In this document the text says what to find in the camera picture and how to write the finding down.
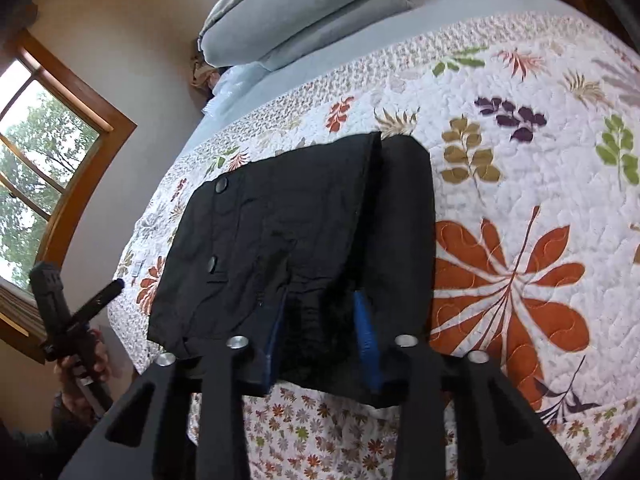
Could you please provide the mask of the person's left hand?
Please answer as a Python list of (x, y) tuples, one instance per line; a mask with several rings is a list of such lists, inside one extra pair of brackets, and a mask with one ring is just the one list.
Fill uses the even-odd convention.
[[(102, 334), (99, 330), (90, 330), (94, 340), (94, 371), (99, 374), (99, 382), (108, 382), (111, 378), (112, 369), (106, 344), (104, 344)], [(72, 368), (77, 359), (74, 356), (66, 356), (58, 360), (54, 366), (54, 374), (61, 386), (61, 399), (63, 405), (76, 417), (90, 424), (94, 416), (94, 409), (86, 398), (81, 388), (77, 385)]]

